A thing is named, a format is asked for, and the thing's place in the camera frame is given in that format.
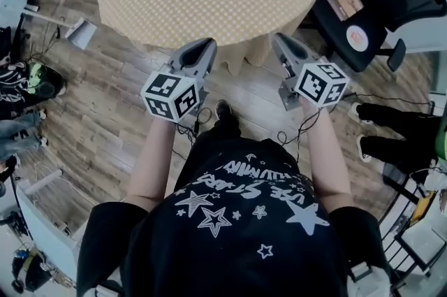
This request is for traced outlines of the person's black star t-shirt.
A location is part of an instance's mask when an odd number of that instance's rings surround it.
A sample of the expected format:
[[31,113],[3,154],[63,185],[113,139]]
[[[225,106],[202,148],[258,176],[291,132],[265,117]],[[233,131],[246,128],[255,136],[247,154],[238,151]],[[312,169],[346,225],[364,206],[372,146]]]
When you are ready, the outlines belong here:
[[120,272],[124,297],[347,297],[359,263],[388,269],[375,217],[327,212],[271,140],[213,144],[152,211],[91,212],[77,295]]

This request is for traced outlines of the person's black shoe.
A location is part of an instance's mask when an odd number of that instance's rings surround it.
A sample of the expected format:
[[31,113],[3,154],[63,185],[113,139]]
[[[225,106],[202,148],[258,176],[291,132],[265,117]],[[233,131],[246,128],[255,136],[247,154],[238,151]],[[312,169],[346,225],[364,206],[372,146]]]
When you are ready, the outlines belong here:
[[228,115],[232,115],[232,108],[226,100],[219,100],[215,106],[215,114],[217,119],[223,119]]

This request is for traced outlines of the black metal rack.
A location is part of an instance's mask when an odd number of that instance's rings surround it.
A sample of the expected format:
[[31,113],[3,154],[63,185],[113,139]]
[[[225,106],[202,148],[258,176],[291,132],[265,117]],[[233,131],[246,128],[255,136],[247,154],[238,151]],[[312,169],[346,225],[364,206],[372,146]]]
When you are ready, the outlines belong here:
[[447,164],[423,172],[427,176],[419,183],[413,173],[405,175],[390,164],[383,167],[383,183],[395,192],[379,220],[392,297],[400,297],[408,277],[429,277],[447,252]]

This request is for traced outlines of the person's black trousers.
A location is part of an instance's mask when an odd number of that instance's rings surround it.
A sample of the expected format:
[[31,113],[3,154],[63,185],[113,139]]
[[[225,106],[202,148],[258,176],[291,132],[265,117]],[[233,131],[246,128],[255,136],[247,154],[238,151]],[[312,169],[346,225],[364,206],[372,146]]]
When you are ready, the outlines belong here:
[[235,154],[246,152],[257,154],[259,152],[280,153],[284,149],[271,139],[252,140],[241,136],[240,125],[233,115],[224,115],[214,126],[199,134],[188,156],[188,160],[204,163],[216,157],[218,153]]

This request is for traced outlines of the person's right forearm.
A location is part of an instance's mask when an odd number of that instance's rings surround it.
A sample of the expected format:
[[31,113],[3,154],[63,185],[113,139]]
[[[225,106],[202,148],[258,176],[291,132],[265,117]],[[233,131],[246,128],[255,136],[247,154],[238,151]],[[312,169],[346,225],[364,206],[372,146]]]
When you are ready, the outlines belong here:
[[329,213],[353,206],[349,172],[328,111],[305,98],[300,104],[310,119],[305,126],[315,194]]

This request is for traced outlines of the person's left forearm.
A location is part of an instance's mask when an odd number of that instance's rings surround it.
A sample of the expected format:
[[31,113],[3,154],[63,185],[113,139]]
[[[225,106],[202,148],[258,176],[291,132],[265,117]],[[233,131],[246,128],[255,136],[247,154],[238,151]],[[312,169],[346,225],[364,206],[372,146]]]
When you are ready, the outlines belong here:
[[174,123],[154,118],[131,174],[125,202],[151,212],[163,199],[175,139]]

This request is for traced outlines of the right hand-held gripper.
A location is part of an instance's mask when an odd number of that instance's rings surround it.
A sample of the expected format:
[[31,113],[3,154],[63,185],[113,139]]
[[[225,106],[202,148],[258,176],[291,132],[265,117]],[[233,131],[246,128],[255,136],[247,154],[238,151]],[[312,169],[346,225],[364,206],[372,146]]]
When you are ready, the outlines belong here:
[[304,97],[317,108],[338,103],[350,78],[333,63],[310,63],[315,52],[292,36],[276,33],[272,48],[288,77],[279,87],[279,96],[286,111],[296,109]]

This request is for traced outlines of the green printed bag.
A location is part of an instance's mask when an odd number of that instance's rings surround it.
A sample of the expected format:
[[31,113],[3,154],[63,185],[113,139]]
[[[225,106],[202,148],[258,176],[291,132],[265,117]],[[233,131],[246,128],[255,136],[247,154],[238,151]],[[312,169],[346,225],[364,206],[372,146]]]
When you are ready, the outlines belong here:
[[435,139],[435,152],[438,158],[447,161],[447,120],[442,121]]

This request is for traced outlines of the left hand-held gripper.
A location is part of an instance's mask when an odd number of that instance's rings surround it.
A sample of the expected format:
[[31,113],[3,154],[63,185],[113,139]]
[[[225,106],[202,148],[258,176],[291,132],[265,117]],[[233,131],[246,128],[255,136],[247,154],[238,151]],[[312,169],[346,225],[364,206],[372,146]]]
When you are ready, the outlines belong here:
[[205,79],[216,55],[213,38],[195,40],[174,51],[169,63],[152,72],[141,89],[149,113],[174,123],[197,115],[207,96]]

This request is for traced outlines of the round white red disc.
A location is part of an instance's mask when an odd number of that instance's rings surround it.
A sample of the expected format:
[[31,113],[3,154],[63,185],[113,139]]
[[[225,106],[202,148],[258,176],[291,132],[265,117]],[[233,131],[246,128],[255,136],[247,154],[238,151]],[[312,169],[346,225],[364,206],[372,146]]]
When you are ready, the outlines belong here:
[[357,52],[364,52],[369,46],[366,32],[357,25],[351,25],[346,29],[346,39],[349,45]]

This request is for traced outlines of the white long-handled dustpan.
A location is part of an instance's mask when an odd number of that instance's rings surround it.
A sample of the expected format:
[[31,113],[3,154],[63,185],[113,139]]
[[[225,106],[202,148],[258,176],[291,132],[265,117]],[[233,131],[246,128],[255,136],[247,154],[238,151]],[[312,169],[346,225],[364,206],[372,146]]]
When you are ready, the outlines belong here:
[[47,22],[66,27],[68,30],[64,38],[82,50],[86,49],[97,30],[97,26],[83,17],[81,17],[75,24],[69,24],[63,20],[57,20],[52,17],[41,15],[32,10],[27,10],[26,8],[22,10],[22,14],[37,17]]

